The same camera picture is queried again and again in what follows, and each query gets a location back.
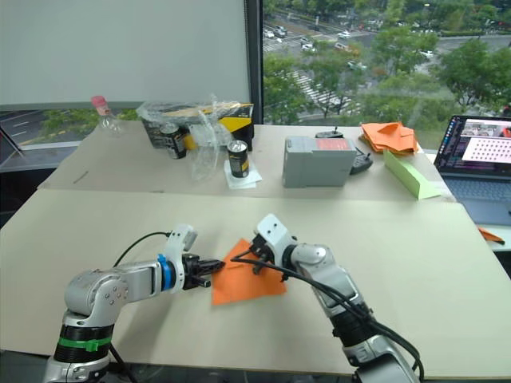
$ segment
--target gray box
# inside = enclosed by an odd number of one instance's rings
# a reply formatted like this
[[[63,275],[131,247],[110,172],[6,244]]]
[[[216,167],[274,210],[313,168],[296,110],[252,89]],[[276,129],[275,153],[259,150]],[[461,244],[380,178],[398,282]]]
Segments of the gray box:
[[[357,149],[345,138],[286,138],[282,181],[285,188],[343,186]]]

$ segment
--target beige table surface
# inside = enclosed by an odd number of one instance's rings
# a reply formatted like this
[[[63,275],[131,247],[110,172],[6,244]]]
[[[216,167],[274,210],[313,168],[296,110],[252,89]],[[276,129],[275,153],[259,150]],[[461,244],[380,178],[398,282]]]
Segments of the beige table surface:
[[[377,318],[421,351],[427,377],[511,377],[511,283],[457,203],[226,198],[42,189],[0,231],[0,348],[50,354],[68,281],[108,268],[135,239],[190,223],[192,251],[223,258],[268,212],[331,247]],[[126,262],[155,259],[163,238]],[[127,361],[349,373],[310,288],[226,306],[211,290],[126,306],[113,343]]]
[[[230,190],[223,171],[226,154],[210,180],[196,182],[190,171],[192,158],[173,160],[165,149],[154,149],[140,122],[127,122],[127,133],[113,138],[96,130],[83,140],[76,152],[65,159],[41,188],[102,190],[115,192],[169,192],[198,195],[252,197],[407,200],[414,197],[385,168],[382,155],[373,154],[374,164],[366,172],[351,176],[342,188],[286,189],[282,186],[283,148],[287,136],[311,136],[332,127],[256,125],[253,162],[263,177],[255,189]],[[370,149],[360,140],[359,127],[339,128],[364,152]],[[444,184],[424,153],[409,156],[428,179]],[[449,199],[441,196],[431,200]]]

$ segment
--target green tape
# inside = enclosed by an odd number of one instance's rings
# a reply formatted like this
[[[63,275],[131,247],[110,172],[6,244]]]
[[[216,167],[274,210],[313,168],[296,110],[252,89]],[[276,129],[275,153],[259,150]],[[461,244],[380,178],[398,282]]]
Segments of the green tape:
[[[112,337],[103,339],[90,339],[89,341],[72,341],[71,339],[59,338],[58,344],[64,347],[73,347],[74,349],[85,349],[89,353],[94,353],[102,345],[108,345]]]

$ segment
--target cable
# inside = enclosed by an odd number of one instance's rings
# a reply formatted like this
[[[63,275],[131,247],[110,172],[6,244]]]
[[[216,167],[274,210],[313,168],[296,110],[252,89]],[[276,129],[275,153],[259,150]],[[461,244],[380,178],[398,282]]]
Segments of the cable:
[[[128,247],[124,253],[121,254],[121,256],[117,259],[117,261],[113,264],[113,267],[118,266],[119,263],[121,263],[122,259],[125,257],[126,254],[129,253],[131,249],[133,249],[138,243],[142,242],[144,239],[151,237],[153,235],[164,235],[165,237],[169,237],[170,233],[165,233],[164,231],[154,231],[153,233],[149,233],[144,235],[143,237],[137,239],[135,242],[131,244],[130,247]]]
[[[321,282],[316,282],[314,279],[310,279],[307,277],[304,277],[301,274],[298,274],[294,272],[293,270],[286,269],[284,267],[278,267],[276,265],[273,265],[271,263],[261,262],[254,259],[242,259],[244,255],[250,253],[250,250],[244,251],[241,254],[236,255],[231,259],[232,262],[239,262],[239,263],[248,263],[251,265],[257,265],[261,267],[266,267],[269,269],[277,270],[283,273],[285,276],[291,276],[293,278],[299,279],[305,283],[308,283],[312,287],[316,288],[317,290],[322,291],[325,295],[332,298],[336,303],[338,303],[340,306],[342,306],[346,311],[353,314],[358,320],[365,321],[370,327],[372,327],[374,330],[376,330],[379,334],[385,335],[388,337],[391,341],[397,343],[400,345],[403,349],[405,349],[413,358],[414,358],[414,365],[412,367],[413,370],[415,370],[417,367],[419,369],[419,381],[424,381],[424,366],[420,360],[420,354],[418,350],[409,343],[405,338],[403,338],[401,335],[393,331],[387,326],[384,326],[383,324],[379,323],[376,319],[374,319],[370,314],[365,313],[364,311],[360,310],[359,307],[357,307],[348,297],[343,295],[341,292],[337,291],[331,286],[324,285]]]
[[[110,350],[110,353],[112,353],[113,357],[115,357],[115,360],[117,361],[117,363],[119,363],[119,365],[121,366],[121,369],[123,369],[125,371],[129,380],[132,383],[138,383],[138,380],[133,376],[132,372],[129,370],[128,366],[125,364],[125,361],[122,360],[121,355],[119,355],[119,353],[117,352],[115,347],[113,347],[112,343],[110,343],[109,350]]]
[[[135,242],[133,242],[122,254],[121,256],[117,259],[117,261],[115,261],[115,263],[113,264],[113,267],[116,267],[119,265],[119,263],[121,263],[122,259],[129,253],[129,251],[131,249],[133,249],[138,243],[142,242],[144,239],[146,238],[149,238],[153,235],[164,235],[165,237],[169,237],[170,236],[170,233],[166,233],[164,231],[154,231],[153,233],[149,233],[149,234],[146,234],[144,235],[143,237],[140,237],[139,239],[137,239]],[[117,361],[117,363],[119,363],[119,365],[121,366],[121,370],[125,372],[126,376],[128,377],[128,379],[132,382],[132,383],[138,383],[138,380],[133,376],[132,372],[129,370],[128,366],[125,364],[125,361],[122,360],[122,357],[121,355],[119,355],[119,353],[117,352],[117,350],[115,349],[115,347],[113,347],[113,344],[110,343],[110,347],[109,347],[109,350],[110,350],[110,353],[112,353],[113,357],[115,358],[115,360]]]

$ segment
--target laptop screen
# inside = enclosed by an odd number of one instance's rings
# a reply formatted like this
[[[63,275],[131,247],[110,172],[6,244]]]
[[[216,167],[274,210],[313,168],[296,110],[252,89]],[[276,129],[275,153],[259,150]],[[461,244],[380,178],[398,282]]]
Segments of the laptop screen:
[[[511,176],[511,118],[453,116],[434,164],[439,172]]]

